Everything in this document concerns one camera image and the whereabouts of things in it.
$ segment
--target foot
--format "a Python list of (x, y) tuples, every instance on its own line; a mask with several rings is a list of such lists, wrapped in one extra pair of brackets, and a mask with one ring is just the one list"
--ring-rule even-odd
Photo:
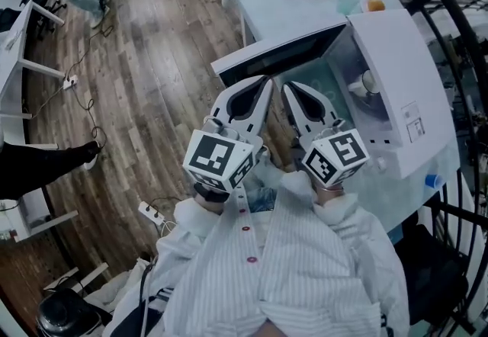
[(108, 6), (105, 6), (104, 14), (99, 18), (92, 18), (91, 23), (90, 23), (90, 27), (92, 29), (95, 29), (96, 27), (98, 27), (102, 23), (104, 18), (107, 17), (108, 13), (110, 13), (110, 8)]
[(83, 164), (83, 168), (85, 170), (91, 170), (93, 169), (93, 167), (95, 166), (95, 163), (97, 163), (97, 158), (98, 158), (98, 154), (100, 152), (100, 144), (97, 142), (97, 155), (90, 161), (90, 162), (86, 162)]

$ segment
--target black wristband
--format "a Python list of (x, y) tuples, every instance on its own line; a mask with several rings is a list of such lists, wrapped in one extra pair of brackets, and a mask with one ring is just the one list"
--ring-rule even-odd
[(224, 203), (229, 198), (229, 194), (227, 192), (217, 193), (212, 190), (206, 189), (201, 183), (195, 182), (193, 185), (193, 189), (202, 196), (205, 201), (209, 201), (212, 203)]

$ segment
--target shirt sleeve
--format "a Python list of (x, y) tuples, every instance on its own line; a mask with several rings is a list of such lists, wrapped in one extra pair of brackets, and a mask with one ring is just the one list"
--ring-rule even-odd
[(372, 303), (379, 302), (395, 336), (407, 336), (409, 306), (405, 273), (380, 221), (358, 206), (357, 195), (346, 194), (313, 207), (317, 216), (341, 238), (356, 261)]
[[(156, 248), (158, 261), (151, 276), (149, 294), (156, 295), (161, 289), (170, 292), (185, 274), (189, 261), (198, 253), (205, 238), (217, 223), (219, 216), (205, 210), (193, 198), (176, 204), (175, 220), (177, 225), (165, 237), (158, 240)], [(119, 336), (117, 328), (139, 306), (140, 282), (132, 287), (115, 308), (111, 322), (105, 327), (104, 337)], [(153, 332), (164, 330), (162, 318)]]

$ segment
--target black pants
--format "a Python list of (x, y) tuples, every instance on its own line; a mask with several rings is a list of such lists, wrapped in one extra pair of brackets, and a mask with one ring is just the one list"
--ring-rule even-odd
[(90, 162), (99, 152), (96, 142), (67, 150), (41, 150), (5, 143), (0, 152), (0, 200), (18, 200)]

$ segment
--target open microwave door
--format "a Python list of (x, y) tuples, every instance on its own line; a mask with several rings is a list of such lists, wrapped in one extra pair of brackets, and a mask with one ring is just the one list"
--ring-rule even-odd
[(276, 37), (237, 50), (212, 63), (215, 73), (229, 87), (256, 75), (280, 75), (320, 58), (347, 25), (344, 16), (326, 16), (319, 24), (295, 24)]

